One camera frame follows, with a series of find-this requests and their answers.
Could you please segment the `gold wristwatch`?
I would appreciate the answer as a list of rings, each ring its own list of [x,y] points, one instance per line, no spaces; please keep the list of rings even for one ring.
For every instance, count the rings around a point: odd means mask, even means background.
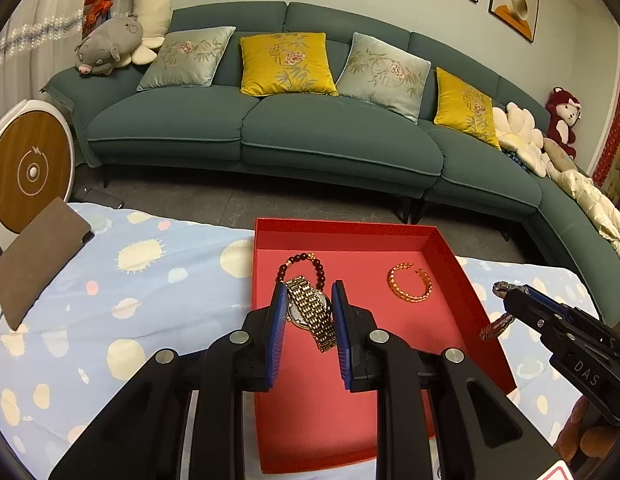
[[[327,297],[301,275],[285,286],[289,321],[309,332],[320,352],[331,350],[336,345],[336,333]]]

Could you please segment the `silver wristwatch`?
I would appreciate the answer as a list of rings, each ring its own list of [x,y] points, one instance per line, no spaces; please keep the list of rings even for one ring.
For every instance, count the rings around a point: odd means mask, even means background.
[[[508,292],[513,288],[514,285],[505,281],[500,281],[493,284],[492,292],[494,295],[496,295],[496,297],[504,299]],[[509,314],[508,312],[499,314],[494,321],[492,321],[489,325],[487,325],[480,331],[479,338],[481,340],[498,338],[506,332],[508,327],[510,327],[514,321],[514,316]]]

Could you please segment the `cream quilted blanket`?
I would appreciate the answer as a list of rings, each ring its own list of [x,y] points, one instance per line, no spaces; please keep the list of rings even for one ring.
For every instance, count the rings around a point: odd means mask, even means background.
[[[581,208],[604,240],[613,247],[620,260],[620,211],[589,178],[578,170],[560,171],[546,163],[550,178]]]

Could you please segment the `orange gold bangle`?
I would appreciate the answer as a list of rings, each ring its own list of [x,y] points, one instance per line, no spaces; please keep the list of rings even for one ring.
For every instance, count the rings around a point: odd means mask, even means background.
[[[422,268],[415,268],[412,262],[401,262],[393,266],[387,274],[390,291],[409,304],[420,304],[432,293],[432,281]]]

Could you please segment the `cream flower-shaped pillow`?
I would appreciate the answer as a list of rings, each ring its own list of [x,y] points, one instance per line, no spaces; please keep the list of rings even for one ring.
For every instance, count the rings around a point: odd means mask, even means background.
[[[515,154],[519,162],[537,177],[545,178],[543,136],[536,127],[534,116],[514,102],[509,102],[505,110],[493,107],[492,114],[500,148]]]

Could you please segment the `red monkey plush toy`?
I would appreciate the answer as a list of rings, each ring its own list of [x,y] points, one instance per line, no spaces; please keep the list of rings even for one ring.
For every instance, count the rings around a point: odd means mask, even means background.
[[[577,152],[574,148],[576,142],[574,125],[581,118],[581,103],[572,92],[562,87],[554,87],[546,101],[545,108],[551,116],[546,135],[555,141],[571,159],[575,159]]]

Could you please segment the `yellow embroidered cushion right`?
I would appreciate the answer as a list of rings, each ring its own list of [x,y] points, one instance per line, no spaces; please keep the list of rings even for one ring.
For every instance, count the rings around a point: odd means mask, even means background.
[[[436,68],[438,104],[433,123],[453,129],[500,151],[490,96],[441,67]]]

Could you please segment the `yellow embroidered cushion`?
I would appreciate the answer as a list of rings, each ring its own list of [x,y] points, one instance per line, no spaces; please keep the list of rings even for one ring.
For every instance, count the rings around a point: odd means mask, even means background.
[[[281,93],[337,96],[329,68],[325,32],[278,32],[239,40],[240,92],[265,98]]]
[[[438,104],[433,123],[453,129],[500,151],[490,96],[441,67],[436,68]]]

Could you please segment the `teal sectional sofa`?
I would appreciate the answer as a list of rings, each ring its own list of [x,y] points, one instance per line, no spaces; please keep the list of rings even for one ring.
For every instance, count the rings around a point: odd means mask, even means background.
[[[437,84],[426,82],[421,114],[407,119],[349,96],[283,93],[255,98],[240,90],[240,40],[267,32],[321,32],[334,74],[345,67],[352,37],[374,36],[426,58],[438,70],[484,92],[494,104],[550,115],[511,81],[418,32],[375,18],[282,1],[203,4],[176,10],[171,30],[231,26],[209,87],[140,90],[142,70],[109,76],[68,68],[45,91],[67,107],[90,166],[149,165],[290,176],[403,196],[407,208],[437,204],[512,222],[523,252],[578,274],[596,310],[620,322],[620,261],[579,206],[552,180],[529,174],[491,146],[435,122]]]

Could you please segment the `grey-green embroidered cushion right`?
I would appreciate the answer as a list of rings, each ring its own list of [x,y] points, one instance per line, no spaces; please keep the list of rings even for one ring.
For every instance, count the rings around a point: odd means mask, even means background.
[[[355,32],[337,82],[342,96],[376,104],[417,122],[431,63]]]

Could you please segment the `grey-green embroidered cushion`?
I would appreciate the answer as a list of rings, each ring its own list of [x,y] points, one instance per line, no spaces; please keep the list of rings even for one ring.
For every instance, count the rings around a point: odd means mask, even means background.
[[[355,32],[337,82],[342,96],[376,104],[417,122],[431,63]]]
[[[136,90],[210,87],[235,30],[219,26],[170,32]]]

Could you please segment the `yellow embroidered cushion left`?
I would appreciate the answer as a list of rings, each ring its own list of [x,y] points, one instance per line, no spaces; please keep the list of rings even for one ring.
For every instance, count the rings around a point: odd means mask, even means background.
[[[337,96],[329,68],[325,32],[278,32],[239,40],[240,92],[265,98],[281,93]]]

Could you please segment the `grey-green embroidered cushion left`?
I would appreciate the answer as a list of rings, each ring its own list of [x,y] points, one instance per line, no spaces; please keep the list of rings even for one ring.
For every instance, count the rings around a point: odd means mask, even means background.
[[[219,26],[170,32],[136,90],[210,87],[235,30]]]

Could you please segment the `grey pig plush toy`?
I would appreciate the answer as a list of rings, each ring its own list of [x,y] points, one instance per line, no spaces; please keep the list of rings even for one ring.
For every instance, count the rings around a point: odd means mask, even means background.
[[[108,76],[131,63],[151,64],[157,53],[143,39],[144,29],[136,18],[110,18],[76,46],[75,68],[82,76]]]

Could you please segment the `white sheer curtain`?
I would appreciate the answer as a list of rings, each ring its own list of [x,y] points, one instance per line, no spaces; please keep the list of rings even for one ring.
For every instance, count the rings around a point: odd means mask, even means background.
[[[0,118],[71,67],[84,0],[21,0],[0,31]]]

